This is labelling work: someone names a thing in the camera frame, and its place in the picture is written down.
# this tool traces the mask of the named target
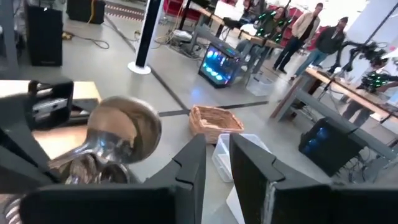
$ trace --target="black floor line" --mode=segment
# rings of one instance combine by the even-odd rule
[[[259,101],[259,102],[253,102],[253,103],[240,103],[236,105],[226,105],[226,106],[217,106],[218,108],[222,108],[225,110],[230,110],[230,109],[237,109],[237,108],[246,108],[250,106],[260,106],[260,105],[267,105],[269,101]]]
[[[178,110],[178,111],[165,111],[165,112],[160,112],[159,116],[161,118],[166,117],[166,116],[178,116],[178,115],[188,115],[189,110]]]
[[[126,36],[120,32],[118,27],[115,25],[115,23],[108,17],[105,16],[106,20],[111,24],[113,29],[123,38],[123,40],[127,43],[127,45],[131,48],[131,50],[136,53],[136,48],[131,44],[130,40],[126,38]],[[162,77],[159,76],[159,74],[154,70],[152,66],[150,66],[150,69],[152,70],[152,74],[155,76],[157,81],[165,88],[167,93],[175,100],[175,102],[183,109],[187,110],[188,107],[185,106],[185,104],[182,102],[182,100],[177,96],[177,94],[166,84],[166,82],[163,80]]]

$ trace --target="wooden countertop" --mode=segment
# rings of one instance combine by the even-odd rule
[[[310,75],[312,75],[314,78],[321,80],[323,83],[329,83],[330,81],[329,77],[323,76],[321,73],[318,73],[313,68],[307,68],[305,71]],[[347,85],[339,81],[332,82],[330,86],[333,90],[343,93],[344,95],[350,97],[352,100],[357,101],[359,104],[363,105],[364,107],[381,115],[383,118],[389,116],[389,112],[380,106],[380,104],[383,103],[383,101],[376,95],[368,93],[366,94],[366,96],[363,96],[362,94],[358,93],[358,90],[356,90],[354,86]],[[397,116],[391,116],[390,120],[398,123]]]
[[[224,25],[224,21],[223,21],[222,18],[212,14],[211,12],[207,11],[205,8],[195,4],[195,10],[200,12],[200,13],[202,13],[203,15],[205,15],[207,17],[210,17],[211,19],[213,19],[218,24]],[[237,34],[241,33],[241,31],[239,29],[237,29],[237,28],[234,28],[232,31],[237,33]],[[264,40],[263,38],[250,35],[250,34],[248,34],[246,32],[242,32],[241,37],[243,37],[243,38],[245,38],[247,40],[250,40],[251,42],[253,42],[255,44],[259,44],[259,45],[261,45],[263,40]],[[272,48],[282,48],[282,46],[280,44],[277,44],[277,43],[275,43],[274,41],[271,41],[271,40],[267,40],[266,46],[272,47]]]
[[[29,81],[0,81],[0,97],[27,92]],[[94,82],[75,82],[73,99],[97,98],[100,94]],[[33,136],[51,159],[81,145],[86,139],[86,126],[57,128],[51,131],[34,131]]]

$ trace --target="jeans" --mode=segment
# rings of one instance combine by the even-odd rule
[[[279,66],[279,69],[284,70],[290,58],[296,51],[298,51],[304,44],[304,41],[300,40],[298,37],[292,37],[287,42],[284,50],[280,53],[278,59],[275,61],[274,68]]]
[[[370,117],[370,115],[373,112],[371,110],[365,108],[361,104],[357,103],[356,101],[351,101],[349,103],[349,105],[347,107],[347,110],[344,111],[342,116],[345,119],[349,120],[359,110],[360,110],[359,115],[358,115],[358,117],[356,117],[356,119],[355,119],[353,124],[355,124],[355,126],[357,126],[357,127],[361,127],[362,124],[364,124],[368,120],[368,118]]]
[[[322,51],[315,49],[313,50],[310,55],[305,59],[303,64],[299,66],[297,71],[295,72],[296,75],[301,75],[304,70],[312,63],[312,65],[318,66],[324,59],[328,56],[328,54],[323,53]]]

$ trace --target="metal ladle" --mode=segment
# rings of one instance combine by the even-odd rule
[[[84,154],[115,164],[144,160],[156,149],[162,134],[158,112],[137,98],[114,96],[103,100],[87,123],[84,143],[51,160],[51,169]]]

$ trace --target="black box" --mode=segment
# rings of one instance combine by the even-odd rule
[[[366,145],[346,126],[322,118],[302,136],[298,150],[331,177]]]
[[[91,2],[94,1],[94,16],[91,17]],[[67,14],[69,19],[92,24],[102,24],[104,22],[105,2],[101,0],[68,0]]]
[[[24,1],[26,41],[33,66],[62,65],[62,5]]]

